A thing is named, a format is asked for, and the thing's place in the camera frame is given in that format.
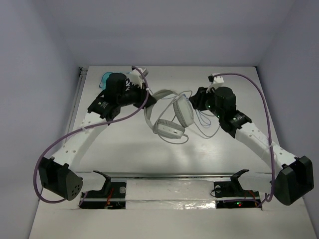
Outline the white over-ear headphones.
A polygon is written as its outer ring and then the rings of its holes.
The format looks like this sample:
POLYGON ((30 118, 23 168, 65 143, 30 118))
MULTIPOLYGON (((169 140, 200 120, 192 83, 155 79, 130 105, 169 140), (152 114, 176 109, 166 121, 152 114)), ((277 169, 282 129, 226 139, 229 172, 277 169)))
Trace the white over-ear headphones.
POLYGON ((194 124, 193 108, 186 96, 187 93, 191 91, 178 93, 164 89, 153 94, 157 102, 171 96, 170 102, 154 120, 151 120, 154 105, 144 109, 145 121, 154 134, 166 139, 187 137, 186 128, 194 124))

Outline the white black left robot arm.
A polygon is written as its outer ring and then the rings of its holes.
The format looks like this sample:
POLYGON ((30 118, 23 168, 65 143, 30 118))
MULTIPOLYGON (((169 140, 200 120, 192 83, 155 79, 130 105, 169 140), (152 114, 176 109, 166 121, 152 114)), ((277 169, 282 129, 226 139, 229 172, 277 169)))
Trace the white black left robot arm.
POLYGON ((88 106, 78 128, 52 143, 40 155, 33 173, 39 200, 58 204, 89 189, 89 178, 76 173, 83 156, 109 125, 127 120, 155 103, 146 80, 147 69, 114 72, 88 106))

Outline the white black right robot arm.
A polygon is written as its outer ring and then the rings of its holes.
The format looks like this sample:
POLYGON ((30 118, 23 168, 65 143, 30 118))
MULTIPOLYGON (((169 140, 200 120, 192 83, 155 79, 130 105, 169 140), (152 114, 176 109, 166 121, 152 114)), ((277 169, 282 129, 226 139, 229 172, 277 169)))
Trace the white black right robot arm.
POLYGON ((289 206, 314 188, 313 164, 306 157, 297 157, 273 142, 236 108, 236 96, 229 87, 218 87, 209 92, 198 88, 190 97, 195 110, 208 110, 217 118, 220 127, 237 141, 252 150, 271 169, 271 174, 254 173, 242 169, 230 178, 230 190, 241 196, 254 190, 269 193, 266 199, 275 197, 289 206))

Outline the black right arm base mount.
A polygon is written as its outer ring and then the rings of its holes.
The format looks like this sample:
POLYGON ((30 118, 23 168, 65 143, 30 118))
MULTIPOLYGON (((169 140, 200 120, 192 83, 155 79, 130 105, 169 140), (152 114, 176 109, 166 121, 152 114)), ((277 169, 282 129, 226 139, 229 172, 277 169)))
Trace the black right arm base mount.
POLYGON ((230 177, 230 181, 214 182, 214 189, 210 196, 217 199, 217 209, 237 208, 261 208, 260 194, 258 191, 244 190, 238 179, 249 172, 247 169, 240 170, 230 177))

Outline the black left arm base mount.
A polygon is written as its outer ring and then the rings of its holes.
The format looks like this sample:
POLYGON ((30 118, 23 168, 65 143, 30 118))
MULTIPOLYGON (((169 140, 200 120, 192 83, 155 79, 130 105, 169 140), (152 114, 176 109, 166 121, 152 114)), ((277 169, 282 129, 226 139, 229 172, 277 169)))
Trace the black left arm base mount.
POLYGON ((94 170, 95 174, 103 176, 103 186, 100 190, 90 190, 81 194, 79 208, 81 209, 125 209, 126 182, 112 182, 110 176, 94 170))

